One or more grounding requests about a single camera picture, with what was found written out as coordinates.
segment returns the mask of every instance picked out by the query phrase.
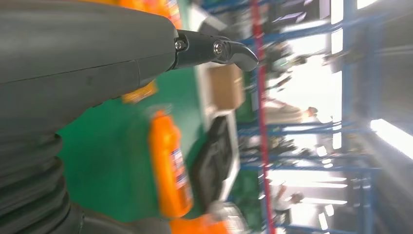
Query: green floor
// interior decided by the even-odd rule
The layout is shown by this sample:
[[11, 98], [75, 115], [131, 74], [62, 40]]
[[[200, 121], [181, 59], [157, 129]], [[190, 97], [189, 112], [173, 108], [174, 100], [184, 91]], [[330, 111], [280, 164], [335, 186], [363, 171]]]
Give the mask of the green floor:
[[[187, 25], [187, 4], [179, 3]], [[159, 92], [136, 105], [120, 99], [107, 101], [60, 131], [64, 140], [60, 157], [72, 201], [121, 221], [159, 215], [148, 151], [147, 108], [173, 105], [189, 168], [205, 135], [194, 70], [168, 72], [157, 84]], [[189, 217], [197, 215], [195, 206]]]

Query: ceiling light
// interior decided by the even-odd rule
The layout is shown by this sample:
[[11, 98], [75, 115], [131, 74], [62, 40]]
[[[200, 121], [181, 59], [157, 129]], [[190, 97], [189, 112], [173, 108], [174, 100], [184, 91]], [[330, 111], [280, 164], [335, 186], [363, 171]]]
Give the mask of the ceiling light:
[[329, 200], [329, 199], [309, 198], [309, 197], [304, 198], [302, 202], [303, 203], [314, 203], [314, 204], [333, 204], [333, 205], [347, 204], [347, 201], [342, 201], [342, 200]]
[[331, 163], [331, 159], [325, 159], [325, 160], [323, 160], [323, 161], [321, 161], [323, 164], [327, 164], [327, 163]]
[[321, 229], [327, 230], [328, 229], [328, 224], [327, 224], [327, 219], [325, 218], [324, 213], [319, 214], [319, 221], [320, 221]]
[[331, 54], [343, 51], [343, 29], [340, 28], [331, 34]]
[[344, 0], [331, 0], [331, 24], [338, 23], [344, 18]]
[[372, 120], [370, 127], [385, 142], [413, 159], [413, 136], [390, 124], [384, 119]]
[[372, 3], [374, 3], [377, 0], [357, 0], [357, 9], [364, 8]]
[[326, 205], [324, 208], [325, 208], [325, 213], [327, 214], [327, 216], [331, 217], [334, 215], [334, 208], [332, 204]]
[[329, 164], [325, 164], [324, 165], [324, 168], [332, 168], [333, 167], [333, 164], [332, 163], [329, 163]]
[[301, 188], [346, 188], [347, 184], [334, 184], [334, 183], [319, 183], [319, 182], [287, 182], [285, 184], [288, 187], [301, 187]]
[[[336, 97], [334, 99], [334, 109], [333, 109], [333, 122], [341, 122], [342, 121], [342, 81], [343, 81], [343, 72], [339, 71], [332, 74], [332, 82], [333, 87], [332, 89], [336, 93]], [[334, 126], [333, 130], [340, 130], [341, 125]], [[341, 148], [341, 133], [334, 133], [333, 134], [333, 149], [338, 150]]]
[[325, 149], [324, 146], [317, 147], [316, 151], [317, 151], [317, 155], [320, 157], [327, 155], [327, 150]]

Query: metal frame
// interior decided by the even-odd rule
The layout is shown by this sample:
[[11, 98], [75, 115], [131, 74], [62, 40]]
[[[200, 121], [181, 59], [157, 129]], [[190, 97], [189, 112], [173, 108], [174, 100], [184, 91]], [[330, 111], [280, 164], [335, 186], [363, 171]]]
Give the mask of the metal frame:
[[[356, 11], [356, 0], [344, 0], [344, 17], [343, 20], [336, 24], [326, 24], [322, 26], [312, 27], [308, 29], [297, 30], [293, 32], [285, 32], [281, 34], [268, 34], [262, 33], [260, 25], [260, 12], [259, 6], [268, 3], [270, 0], [249, 0], [249, 4], [242, 0], [225, 0], [219, 3], [212, 3], [203, 5], [204, 9], [208, 10], [211, 14], [220, 14], [228, 11], [236, 11], [241, 9], [251, 8], [251, 15], [253, 21], [253, 38], [244, 39], [241, 42], [254, 47], [257, 51], [259, 59], [263, 57], [263, 45], [278, 40], [289, 40], [295, 38], [301, 38], [305, 36], [332, 33], [336, 30], [343, 29], [343, 54], [347, 54], [353, 46], [353, 31], [352, 27], [358, 24], [369, 24], [371, 28], [370, 33], [370, 52], [367, 54], [367, 77], [371, 83], [376, 82], [375, 87], [380, 87], [381, 77], [378, 70], [379, 58], [375, 55], [375, 52], [380, 47], [381, 37], [381, 21], [380, 17], [368, 17], [354, 19]], [[344, 159], [344, 160], [365, 160], [368, 158], [366, 155], [354, 155], [343, 154], [340, 156], [278, 156], [269, 155], [267, 148], [267, 136], [283, 136], [289, 134], [334, 134], [334, 133], [371, 133], [371, 129], [367, 126], [363, 128], [350, 128], [354, 124], [351, 122], [351, 107], [352, 107], [352, 70], [353, 65], [350, 62], [345, 62], [342, 67], [342, 121], [330, 122], [326, 124], [314, 122], [314, 123], [298, 123], [298, 124], [269, 124], [266, 125], [264, 121], [263, 104], [265, 102], [265, 67], [260, 66], [257, 71], [254, 72], [252, 81], [258, 84], [255, 88], [251, 89], [251, 92], [258, 93], [258, 121], [250, 124], [239, 124], [238, 135], [244, 136], [261, 136], [261, 154], [247, 154], [241, 155], [241, 160], [245, 163], [242, 164], [241, 169], [244, 170], [257, 170], [263, 172], [263, 177], [260, 179], [260, 183], [263, 185], [265, 199], [263, 199], [263, 206], [265, 207], [265, 220], [266, 227], [285, 227], [289, 229], [299, 229], [307, 232], [320, 232], [320, 233], [332, 233], [332, 234], [372, 234], [374, 233], [374, 220], [373, 220], [373, 178], [377, 168], [355, 167], [355, 166], [334, 166], [331, 168], [324, 167], [294, 167], [294, 166], [280, 166], [269, 163], [269, 160], [277, 159], [307, 159], [307, 160], [320, 160], [320, 159]], [[370, 117], [372, 119], [377, 118], [379, 112], [378, 96], [380, 95], [380, 89], [377, 89], [369, 97], [371, 108], [369, 110]], [[285, 127], [294, 126], [312, 126], [312, 128], [300, 131], [285, 131]], [[343, 149], [346, 149], [347, 143], [345, 140], [342, 143]], [[322, 230], [311, 227], [300, 226], [284, 226], [274, 224], [272, 218], [269, 181], [267, 179], [268, 170], [307, 170], [307, 171], [344, 171], [357, 173], [361, 182], [360, 196], [359, 196], [359, 224], [358, 229], [355, 232], [346, 232], [340, 230]], [[267, 228], [268, 233], [276, 233], [275, 228]]]

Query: bottle label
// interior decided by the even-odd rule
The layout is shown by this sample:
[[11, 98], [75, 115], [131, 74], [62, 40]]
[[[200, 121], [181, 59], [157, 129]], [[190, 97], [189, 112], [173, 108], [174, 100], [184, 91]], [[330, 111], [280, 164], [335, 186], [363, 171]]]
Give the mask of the bottle label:
[[185, 189], [185, 194], [187, 195], [187, 200], [192, 200], [192, 189], [191, 186], [187, 186]]
[[181, 149], [172, 151], [172, 163], [175, 167], [176, 184], [178, 188], [181, 188], [188, 182], [188, 176], [185, 170], [185, 162], [182, 157]]

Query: cardboard box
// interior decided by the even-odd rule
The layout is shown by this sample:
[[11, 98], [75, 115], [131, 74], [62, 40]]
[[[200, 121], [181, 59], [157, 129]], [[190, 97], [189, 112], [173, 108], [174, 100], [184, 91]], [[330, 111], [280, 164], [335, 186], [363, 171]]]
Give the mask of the cardboard box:
[[209, 77], [218, 110], [236, 109], [245, 101], [243, 72], [235, 64], [211, 67]]

